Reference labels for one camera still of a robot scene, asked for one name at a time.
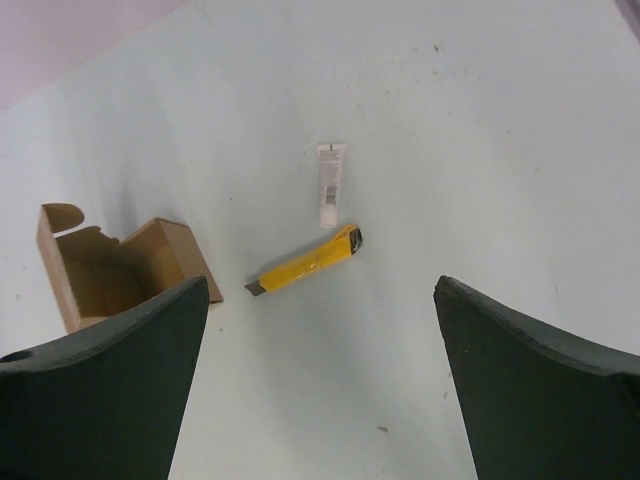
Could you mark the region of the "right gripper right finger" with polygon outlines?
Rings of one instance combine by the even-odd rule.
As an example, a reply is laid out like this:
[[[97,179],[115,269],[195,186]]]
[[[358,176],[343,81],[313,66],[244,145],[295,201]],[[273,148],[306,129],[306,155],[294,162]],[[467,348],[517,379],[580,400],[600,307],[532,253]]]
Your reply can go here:
[[[638,356],[451,277],[434,302],[478,478],[638,478]]]

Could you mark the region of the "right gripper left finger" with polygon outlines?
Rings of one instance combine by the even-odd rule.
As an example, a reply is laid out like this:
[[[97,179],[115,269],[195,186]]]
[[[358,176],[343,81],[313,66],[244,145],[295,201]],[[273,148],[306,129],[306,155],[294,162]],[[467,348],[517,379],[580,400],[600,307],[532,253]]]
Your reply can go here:
[[[2,357],[2,478],[167,478],[208,308],[195,277]]]

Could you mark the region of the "brown cardboard express box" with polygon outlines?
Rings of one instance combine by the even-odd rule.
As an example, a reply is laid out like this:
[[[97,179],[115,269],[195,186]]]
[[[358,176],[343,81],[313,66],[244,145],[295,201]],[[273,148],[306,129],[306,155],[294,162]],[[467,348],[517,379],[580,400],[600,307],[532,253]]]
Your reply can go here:
[[[156,217],[124,240],[69,203],[43,204],[36,241],[68,334],[125,312],[188,280],[207,280],[211,305],[223,296],[192,230]]]

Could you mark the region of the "small white cream tube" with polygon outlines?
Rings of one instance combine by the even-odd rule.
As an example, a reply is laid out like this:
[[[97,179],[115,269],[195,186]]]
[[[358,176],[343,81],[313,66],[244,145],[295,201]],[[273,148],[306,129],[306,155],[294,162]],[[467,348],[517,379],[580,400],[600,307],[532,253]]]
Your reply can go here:
[[[319,223],[322,228],[334,228],[337,225],[345,154],[345,144],[326,144],[317,147]]]

